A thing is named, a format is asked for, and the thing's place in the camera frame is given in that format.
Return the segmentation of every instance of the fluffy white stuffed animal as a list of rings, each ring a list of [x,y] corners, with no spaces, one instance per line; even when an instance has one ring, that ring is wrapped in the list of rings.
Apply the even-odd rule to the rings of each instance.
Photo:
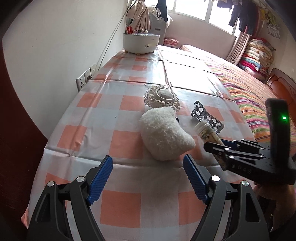
[[[140,132],[146,148],[156,160],[176,160],[195,148],[194,139],[180,127],[171,107],[153,108],[144,113],[140,119]]]

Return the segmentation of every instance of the striped bedsheet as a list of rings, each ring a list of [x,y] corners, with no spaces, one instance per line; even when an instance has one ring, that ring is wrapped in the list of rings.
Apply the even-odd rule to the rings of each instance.
[[[190,45],[183,45],[180,49],[196,54],[197,58],[202,59],[208,65],[239,106],[256,141],[269,142],[270,129],[265,101],[267,98],[276,98],[269,87],[237,66],[211,53]],[[296,153],[296,128],[292,121],[290,123],[291,154],[294,155]]]

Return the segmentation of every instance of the stack of blankets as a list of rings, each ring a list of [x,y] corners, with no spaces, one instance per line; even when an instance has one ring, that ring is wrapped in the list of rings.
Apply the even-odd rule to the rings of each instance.
[[[238,64],[245,72],[264,82],[268,76],[268,68],[272,64],[275,49],[264,38],[252,39]]]

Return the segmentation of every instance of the blue textured pad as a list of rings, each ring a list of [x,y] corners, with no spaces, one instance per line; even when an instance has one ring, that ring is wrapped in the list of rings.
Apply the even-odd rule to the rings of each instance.
[[[187,174],[187,177],[193,187],[197,198],[203,201],[203,203],[208,203],[210,198],[207,194],[207,185],[187,156],[184,156],[183,168]]]
[[[100,198],[100,195],[110,176],[110,173],[112,172],[112,169],[113,160],[112,157],[108,157],[89,186],[89,196],[87,198],[87,201],[90,205],[92,205]]]

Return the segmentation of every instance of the plastic tablecloth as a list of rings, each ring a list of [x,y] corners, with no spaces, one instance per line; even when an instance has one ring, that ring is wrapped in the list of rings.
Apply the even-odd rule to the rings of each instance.
[[[143,96],[153,85],[167,86],[179,97],[177,116],[196,142],[196,148],[188,152],[196,162],[225,181],[244,179],[223,172],[193,131],[198,121],[191,111],[198,100],[225,125],[221,138],[254,140],[238,106],[203,61],[162,46],[140,56],[121,51],[77,94],[52,133],[22,217],[25,225],[47,182],[69,183],[110,155],[113,171],[99,200],[91,206],[105,239],[190,240],[205,205],[196,198],[182,167],[185,154],[175,161],[156,161],[139,133],[139,119],[150,109]],[[229,207],[226,202],[216,240],[222,239]],[[66,209],[73,238],[80,240],[71,205]]]

